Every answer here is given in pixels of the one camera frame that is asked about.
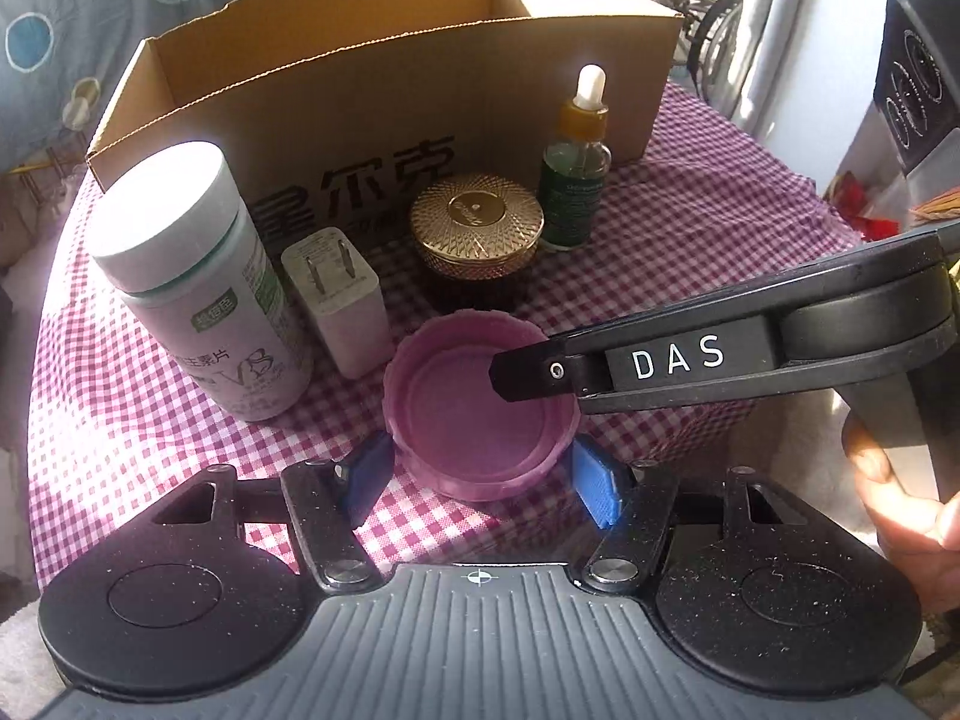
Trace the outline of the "person's right hand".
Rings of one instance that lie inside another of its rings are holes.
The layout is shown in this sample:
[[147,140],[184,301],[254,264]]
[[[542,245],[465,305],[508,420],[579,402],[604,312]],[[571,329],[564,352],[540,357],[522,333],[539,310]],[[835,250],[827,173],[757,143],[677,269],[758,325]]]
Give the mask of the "person's right hand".
[[958,496],[939,502],[908,494],[884,449],[854,413],[846,416],[841,444],[885,557],[911,582],[926,613],[957,610]]

